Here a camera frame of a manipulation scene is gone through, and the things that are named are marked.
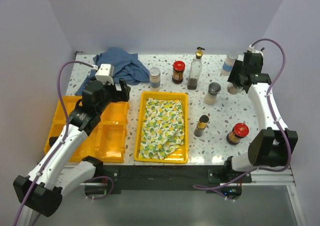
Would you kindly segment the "brown spice shaker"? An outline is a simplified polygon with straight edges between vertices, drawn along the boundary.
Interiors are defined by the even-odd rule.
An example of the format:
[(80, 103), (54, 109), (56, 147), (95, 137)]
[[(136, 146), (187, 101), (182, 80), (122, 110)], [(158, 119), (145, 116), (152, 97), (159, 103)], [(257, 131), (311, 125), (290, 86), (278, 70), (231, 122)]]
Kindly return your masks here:
[(231, 95), (236, 95), (238, 94), (239, 92), (241, 92), (243, 89), (243, 87), (241, 86), (237, 86), (233, 83), (229, 83), (228, 86), (227, 86), (227, 92)]

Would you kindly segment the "blue label spice jar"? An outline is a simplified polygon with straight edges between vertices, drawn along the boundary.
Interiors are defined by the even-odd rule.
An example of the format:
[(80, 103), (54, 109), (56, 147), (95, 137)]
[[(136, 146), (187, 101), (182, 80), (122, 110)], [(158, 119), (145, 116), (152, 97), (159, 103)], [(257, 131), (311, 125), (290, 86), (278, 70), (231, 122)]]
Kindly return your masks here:
[(161, 71), (157, 67), (149, 70), (149, 84), (152, 91), (159, 91), (161, 85)]

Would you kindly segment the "black cap seasoning shaker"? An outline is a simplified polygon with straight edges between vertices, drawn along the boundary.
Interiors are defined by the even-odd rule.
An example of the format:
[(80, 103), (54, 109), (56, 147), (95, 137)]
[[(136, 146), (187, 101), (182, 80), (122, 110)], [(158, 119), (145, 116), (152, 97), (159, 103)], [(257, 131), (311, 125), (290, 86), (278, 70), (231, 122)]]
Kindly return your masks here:
[(50, 137), (48, 140), (49, 146), (52, 147), (57, 141), (58, 137)]

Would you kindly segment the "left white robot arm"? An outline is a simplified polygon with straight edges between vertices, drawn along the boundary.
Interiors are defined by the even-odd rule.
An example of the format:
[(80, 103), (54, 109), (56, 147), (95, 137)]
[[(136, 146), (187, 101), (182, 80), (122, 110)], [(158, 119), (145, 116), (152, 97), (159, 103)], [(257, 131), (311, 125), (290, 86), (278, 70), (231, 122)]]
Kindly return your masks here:
[(59, 175), (75, 150), (90, 136), (100, 123), (101, 115), (110, 103), (127, 102), (131, 88), (119, 80), (121, 90), (99, 80), (90, 81), (69, 114), (60, 136), (42, 161), (27, 175), (17, 176), (13, 186), (21, 204), (49, 217), (63, 199), (65, 186)]

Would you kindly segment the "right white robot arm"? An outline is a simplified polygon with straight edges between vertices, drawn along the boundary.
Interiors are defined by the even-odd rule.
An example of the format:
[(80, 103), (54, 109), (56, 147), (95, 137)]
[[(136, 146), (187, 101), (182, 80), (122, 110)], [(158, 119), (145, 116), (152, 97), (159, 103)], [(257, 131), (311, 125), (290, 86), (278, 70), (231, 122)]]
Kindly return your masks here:
[(261, 50), (247, 50), (242, 61), (235, 61), (228, 78), (251, 99), (259, 128), (246, 153), (230, 156), (225, 161), (222, 175), (228, 182), (235, 182), (241, 172), (286, 170), (298, 141), (297, 132), (289, 130), (280, 115), (273, 96), (273, 81), (262, 73), (263, 60)]

